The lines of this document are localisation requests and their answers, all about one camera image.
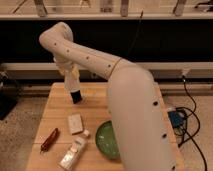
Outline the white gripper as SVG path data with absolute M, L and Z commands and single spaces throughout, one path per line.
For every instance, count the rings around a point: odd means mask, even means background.
M 75 79 L 78 79 L 80 77 L 79 69 L 74 62 L 66 60 L 64 58 L 56 58 L 56 57 L 54 57 L 54 62 L 61 74 L 71 72 L 71 75 Z

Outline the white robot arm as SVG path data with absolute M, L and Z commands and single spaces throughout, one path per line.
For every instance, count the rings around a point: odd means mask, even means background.
M 124 58 L 73 42 L 70 27 L 59 22 L 39 42 L 54 55 L 65 75 L 65 87 L 80 90 L 74 66 L 79 64 L 108 81 L 107 104 L 124 171 L 175 171 L 152 74 Z

